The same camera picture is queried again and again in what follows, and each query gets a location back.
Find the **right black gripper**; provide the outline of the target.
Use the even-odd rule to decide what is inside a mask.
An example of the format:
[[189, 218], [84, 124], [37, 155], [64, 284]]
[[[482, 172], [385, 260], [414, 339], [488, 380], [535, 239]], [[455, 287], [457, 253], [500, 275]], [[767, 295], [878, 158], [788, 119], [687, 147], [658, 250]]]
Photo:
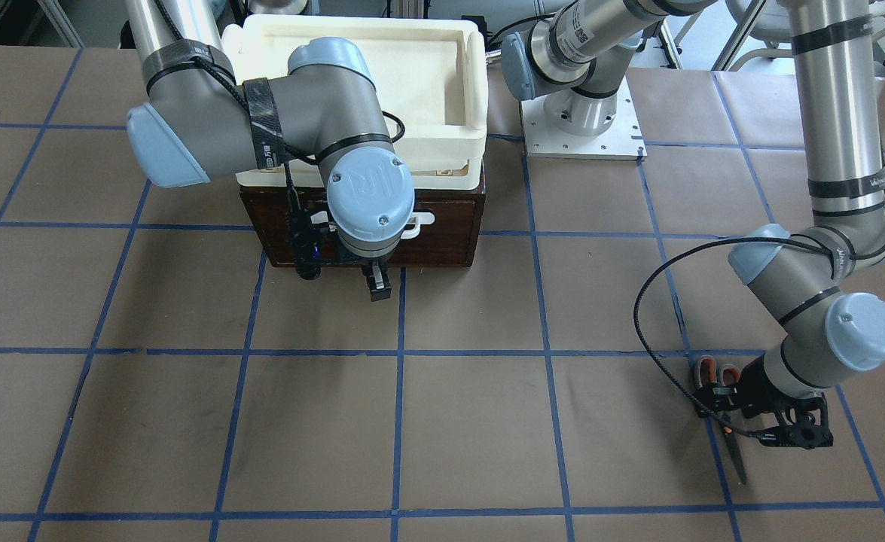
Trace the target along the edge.
[[360, 265], [364, 267], [364, 276], [367, 281], [368, 291], [372, 302], [388, 300], [392, 296], [392, 285], [385, 269], [388, 260], [394, 253], [394, 247], [386, 247], [376, 251], [363, 251], [356, 253], [356, 247], [349, 245], [343, 239], [337, 240], [337, 264]]

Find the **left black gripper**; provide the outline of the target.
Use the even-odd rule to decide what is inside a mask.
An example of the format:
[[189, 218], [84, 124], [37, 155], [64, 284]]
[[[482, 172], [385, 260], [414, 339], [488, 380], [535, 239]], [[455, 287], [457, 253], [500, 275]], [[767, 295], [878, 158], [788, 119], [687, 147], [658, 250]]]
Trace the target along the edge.
[[823, 392], [809, 397], [787, 397], [764, 378], [763, 359], [752, 361], [740, 370], [736, 385], [735, 407], [744, 418], [774, 414], [777, 425], [755, 432], [762, 445], [775, 447], [829, 447], [834, 442], [828, 421], [827, 401]]

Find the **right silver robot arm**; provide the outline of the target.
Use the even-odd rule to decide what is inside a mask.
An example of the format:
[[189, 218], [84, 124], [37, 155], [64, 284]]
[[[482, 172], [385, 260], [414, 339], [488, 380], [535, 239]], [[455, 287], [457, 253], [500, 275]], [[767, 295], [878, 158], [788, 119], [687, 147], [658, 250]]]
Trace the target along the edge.
[[387, 261], [414, 212], [410, 169], [398, 157], [374, 79], [345, 38], [295, 49], [283, 77], [240, 80], [208, 1], [129, 1], [146, 103], [127, 134], [149, 181], [207, 183], [250, 169], [312, 164], [326, 189], [338, 262], [358, 263], [371, 298], [390, 298]]

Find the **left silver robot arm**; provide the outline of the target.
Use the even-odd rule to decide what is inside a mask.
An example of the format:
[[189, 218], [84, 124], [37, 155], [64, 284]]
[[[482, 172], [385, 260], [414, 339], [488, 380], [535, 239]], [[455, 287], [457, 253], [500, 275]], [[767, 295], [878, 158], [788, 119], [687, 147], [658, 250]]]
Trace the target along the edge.
[[[589, 90], [604, 53], [669, 15], [696, 14], [715, 1], [574, 1], [550, 22], [501, 42], [505, 82], [521, 102], [559, 90]], [[759, 227], [744, 238], [681, 254], [646, 279], [634, 301], [639, 342], [704, 416], [746, 419], [774, 414], [777, 424], [734, 432], [763, 446], [825, 447], [832, 433], [823, 392], [885, 361], [885, 301], [843, 293], [841, 280], [885, 260], [885, 160], [874, 89], [869, 1], [777, 1], [789, 10], [791, 56], [801, 110], [813, 226], [790, 233]], [[639, 305], [673, 262], [697, 251], [736, 245], [728, 262], [742, 284], [786, 331], [752, 361], [732, 391], [685, 390], [664, 368], [639, 326]]]

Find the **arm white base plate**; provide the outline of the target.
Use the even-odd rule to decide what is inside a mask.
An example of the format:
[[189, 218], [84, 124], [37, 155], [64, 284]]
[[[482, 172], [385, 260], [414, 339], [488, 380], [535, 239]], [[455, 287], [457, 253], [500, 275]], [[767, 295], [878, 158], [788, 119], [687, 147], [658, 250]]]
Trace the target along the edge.
[[520, 109], [531, 157], [637, 160], [648, 155], [627, 80], [604, 99], [562, 90], [522, 102]]

